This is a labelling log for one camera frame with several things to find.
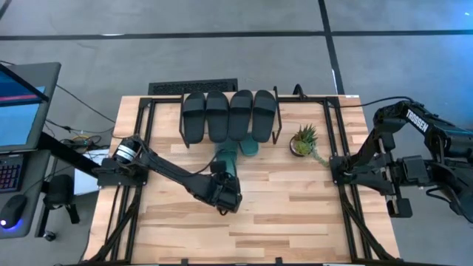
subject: computer mouse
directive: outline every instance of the computer mouse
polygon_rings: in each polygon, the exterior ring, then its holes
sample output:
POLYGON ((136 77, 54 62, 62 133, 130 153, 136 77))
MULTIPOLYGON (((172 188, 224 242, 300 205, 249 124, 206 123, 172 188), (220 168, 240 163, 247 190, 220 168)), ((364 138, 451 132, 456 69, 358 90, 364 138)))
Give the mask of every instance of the computer mouse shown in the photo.
POLYGON ((0 225, 5 228, 12 228, 21 218, 27 198, 23 194, 11 197, 0 211, 0 225))

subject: small plant pot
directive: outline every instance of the small plant pot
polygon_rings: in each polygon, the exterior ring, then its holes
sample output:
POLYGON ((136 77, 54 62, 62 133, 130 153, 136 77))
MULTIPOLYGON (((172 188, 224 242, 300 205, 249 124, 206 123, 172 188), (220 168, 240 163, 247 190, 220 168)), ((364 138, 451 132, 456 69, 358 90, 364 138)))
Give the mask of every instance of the small plant pot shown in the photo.
POLYGON ((290 150, 290 153, 292 153, 294 156, 296 157, 306 157, 307 155, 306 154, 300 154, 296 151, 296 141, 294 140, 294 137, 290 139, 290 142, 289 142, 289 150, 290 150))

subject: potted plant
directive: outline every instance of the potted plant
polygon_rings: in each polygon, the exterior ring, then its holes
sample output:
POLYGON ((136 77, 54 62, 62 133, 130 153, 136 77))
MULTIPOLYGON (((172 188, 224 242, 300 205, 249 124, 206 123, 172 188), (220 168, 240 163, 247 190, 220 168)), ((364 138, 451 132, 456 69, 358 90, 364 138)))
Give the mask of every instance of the potted plant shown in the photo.
POLYGON ((290 139, 289 149, 290 152, 297 157, 305 157, 311 155, 316 161, 321 163, 323 166, 328 167, 328 162, 324 158, 320 157, 317 152, 317 134, 316 128, 310 124, 304 128, 299 127, 299 131, 294 134, 294 137, 290 139))

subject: wooden table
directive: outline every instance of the wooden table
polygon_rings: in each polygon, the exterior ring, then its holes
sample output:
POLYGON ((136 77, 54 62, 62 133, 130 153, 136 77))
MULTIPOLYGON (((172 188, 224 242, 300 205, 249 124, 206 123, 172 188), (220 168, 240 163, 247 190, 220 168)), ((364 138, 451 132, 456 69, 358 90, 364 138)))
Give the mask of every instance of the wooden table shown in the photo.
MULTIPOLYGON (((342 106, 360 104, 358 97, 339 98, 342 106)), ((133 133, 139 100, 139 96, 122 98, 114 136, 133 133)), ((284 262, 350 261, 338 190, 330 170, 310 157, 294 157, 288 148, 299 126, 312 123, 319 136, 320 155, 330 156, 323 108, 317 103, 281 103, 280 109, 282 132, 277 144, 260 144, 255 157, 238 156, 243 201, 237 214, 221 216, 182 186, 154 172, 149 175, 132 263, 180 263, 182 258, 190 263, 274 263, 277 256, 284 262)), ((338 150, 342 151, 335 112, 331 112, 338 150)), ((157 104, 155 114, 150 147, 161 157, 189 171, 202 168, 213 157, 214 144, 208 137, 189 149, 184 145, 178 132, 179 104, 157 104)), ((350 151, 357 152, 368 135, 363 110, 347 108, 342 114, 350 151)), ((111 152, 119 142, 112 140, 111 152)), ((371 189, 358 189, 368 228, 389 253, 398 256, 384 198, 371 189)), ((105 240, 114 194, 115 187, 99 194, 85 259, 96 254, 105 240)), ((119 258, 124 257, 127 231, 122 234, 119 258)), ((362 257, 357 229, 354 234, 362 257)))

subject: concrete floor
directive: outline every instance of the concrete floor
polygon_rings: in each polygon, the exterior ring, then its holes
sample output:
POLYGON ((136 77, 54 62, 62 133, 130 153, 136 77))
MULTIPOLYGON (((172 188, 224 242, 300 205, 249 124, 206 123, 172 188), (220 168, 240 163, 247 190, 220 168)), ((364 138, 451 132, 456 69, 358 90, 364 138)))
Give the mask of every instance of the concrete floor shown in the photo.
MULTIPOLYGON (((326 5, 332 30, 473 29, 469 0, 326 0, 326 5)), ((318 2, 12 0, 0 20, 0 35, 246 30, 323 30, 318 2)), ((444 119, 473 127, 473 36, 334 37, 334 43, 346 94, 360 95, 365 103, 410 96, 444 119)), ((289 93, 300 83, 308 94, 336 93, 325 37, 2 41, 0 60, 61 62, 59 84, 112 118, 122 95, 144 95, 150 82, 238 78, 240 89, 276 85, 289 93)), ((364 109, 370 129, 374 111, 387 104, 364 109)), ((48 118, 92 131, 112 126, 61 90, 56 90, 48 118)), ((71 137, 54 131, 58 139, 71 137)), ((406 126, 395 137, 396 156, 428 157, 413 128, 406 126)), ((411 188, 404 193, 414 217, 392 220, 401 256, 413 262, 470 265, 473 226, 423 191, 411 188)), ((95 198, 81 201, 80 226, 71 226, 63 210, 51 213, 48 229, 61 234, 55 242, 31 236, 2 240, 0 265, 76 263, 86 244, 95 198), (21 249, 29 252, 19 255, 21 249)))

